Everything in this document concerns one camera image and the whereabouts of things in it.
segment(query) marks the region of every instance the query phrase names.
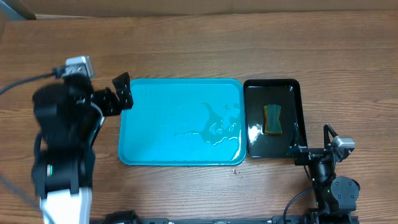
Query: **wooden table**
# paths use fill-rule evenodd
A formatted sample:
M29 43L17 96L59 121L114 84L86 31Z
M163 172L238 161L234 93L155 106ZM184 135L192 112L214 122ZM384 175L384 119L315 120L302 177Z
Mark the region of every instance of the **wooden table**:
M295 78L308 145L330 123L356 141L336 173L362 189L361 223L398 222L398 12L305 12L8 22L0 86L90 55L96 88L132 78ZM44 80L0 97L0 171L34 195L30 179L39 127L31 97ZM120 117L95 142L92 218L134 209L141 217L255 218L281 215L310 186L291 160L250 159L231 167L128 167L118 159ZM312 195L289 214L314 207ZM0 187L1 223L42 223L41 214Z

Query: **sponge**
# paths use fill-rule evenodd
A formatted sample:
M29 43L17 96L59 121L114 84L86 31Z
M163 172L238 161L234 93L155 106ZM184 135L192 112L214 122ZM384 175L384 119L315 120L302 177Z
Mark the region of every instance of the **sponge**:
M279 105L264 106L264 134L282 134Z

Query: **turquoise plastic tray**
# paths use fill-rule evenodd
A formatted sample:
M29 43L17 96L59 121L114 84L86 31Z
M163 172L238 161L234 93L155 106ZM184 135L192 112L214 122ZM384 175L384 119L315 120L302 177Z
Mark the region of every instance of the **turquoise plastic tray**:
M136 79L123 111L127 165L237 165L246 157L243 87L233 79Z

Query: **wood grain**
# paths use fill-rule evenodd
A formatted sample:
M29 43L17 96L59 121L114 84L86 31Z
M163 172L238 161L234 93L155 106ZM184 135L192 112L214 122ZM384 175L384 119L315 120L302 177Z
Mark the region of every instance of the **wood grain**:
M0 45L0 85L90 55L96 88L132 78L295 78L302 89L308 144L330 123L357 143L337 165L357 180L361 223L397 223L398 12L306 12L8 22ZM30 83L0 97L0 169L33 195L32 146L39 127ZM290 160L247 158L231 167L128 167L117 155L120 117L95 143L93 218L134 209L141 217L254 218L280 215L307 188ZM307 195L290 214L315 205ZM0 223L41 223L41 214L0 187Z
M398 9L396 0L3 0L25 16L121 17Z
M0 11L0 42L2 37L2 32L4 30L4 26L6 25L8 18L3 11Z

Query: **black cable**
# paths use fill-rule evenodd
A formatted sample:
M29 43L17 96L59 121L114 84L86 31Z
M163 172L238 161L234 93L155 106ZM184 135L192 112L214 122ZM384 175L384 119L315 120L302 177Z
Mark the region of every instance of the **black cable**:
M45 75L38 75L36 77L31 77L31 78L27 78L25 80L21 80L21 81L15 82L13 84L10 84L10 85L2 88L0 90L0 95L2 95L3 93L7 92L11 88L14 88L15 86L18 86L18 85L21 85L21 84L24 84L24 83L28 83L28 82L32 82L32 81L36 81L36 80L39 80L41 78L49 78L49 77L52 77L52 76L55 76L55 75L56 75L55 73L50 73L50 74L45 74Z
M308 174L308 170L307 170L307 168L305 166L304 166L304 170L305 170L305 173L306 173L307 177L310 179L310 174Z
M44 208L40 208L40 206L33 200L31 199L24 191L22 191L20 188L15 186L13 183L11 183L5 176L0 174L0 183L3 184L9 191L11 191L13 194L18 195L23 201L28 203L31 207L43 212L43 216L45 216L50 224L55 224L54 220L52 219L51 215L46 211Z
M311 190L313 190L313 189L315 189L317 187L318 187L317 185L314 185L311 188L309 188L307 190L304 190L303 192L299 193L298 195L296 195L294 198L292 198L288 202L288 204L286 205L285 210L284 210L284 216L283 216L284 224L287 224L287 222L286 222L286 213L287 213L287 210L289 209L289 207L293 204L293 202L295 202L299 197L305 195L306 193L310 192Z

